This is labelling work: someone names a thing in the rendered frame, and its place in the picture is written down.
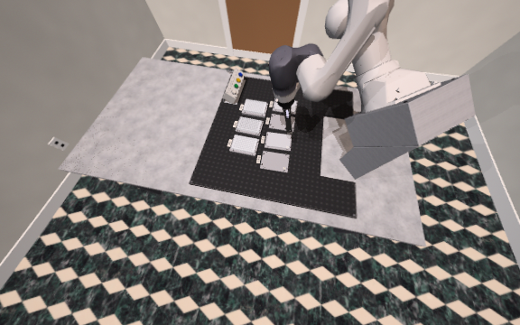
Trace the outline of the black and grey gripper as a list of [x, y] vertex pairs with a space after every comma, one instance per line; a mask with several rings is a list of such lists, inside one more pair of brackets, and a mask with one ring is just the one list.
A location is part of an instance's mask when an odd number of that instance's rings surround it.
[[[286, 123], [286, 132], [288, 135], [292, 134], [293, 133], [293, 129], [292, 129], [292, 122], [291, 122], [291, 108], [292, 108], [292, 104], [294, 103], [294, 100], [295, 100], [295, 97], [293, 100], [291, 100], [290, 102], [288, 103], [280, 103], [280, 102], [277, 102], [277, 104], [280, 106], [280, 107], [283, 107], [283, 115], [285, 116], [285, 123]], [[290, 111], [290, 113], [288, 113]], [[284, 113], [285, 112], [285, 113]]]

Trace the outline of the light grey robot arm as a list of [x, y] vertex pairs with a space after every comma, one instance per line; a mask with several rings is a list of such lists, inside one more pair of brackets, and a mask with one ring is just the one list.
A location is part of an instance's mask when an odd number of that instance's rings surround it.
[[319, 102], [327, 98], [351, 62], [357, 76], [361, 113], [440, 86], [437, 80], [430, 84], [424, 72], [400, 69], [398, 60], [391, 59], [386, 29], [394, 4], [395, 0], [338, 0], [325, 20], [329, 38], [340, 39], [328, 60], [314, 43], [299, 48], [283, 45], [273, 51], [269, 74], [275, 102], [293, 100], [300, 85], [307, 100]]

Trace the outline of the light grey button panel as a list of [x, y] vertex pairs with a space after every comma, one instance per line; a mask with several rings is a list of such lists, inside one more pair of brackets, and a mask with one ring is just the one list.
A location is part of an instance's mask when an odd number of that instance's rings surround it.
[[230, 78], [230, 81], [228, 82], [227, 89], [223, 96], [223, 101], [224, 103], [237, 105], [237, 102], [240, 98], [241, 92], [246, 82], [246, 80], [243, 79], [245, 73], [237, 68], [235, 68], [234, 71], [227, 71], [232, 72], [233, 74]]

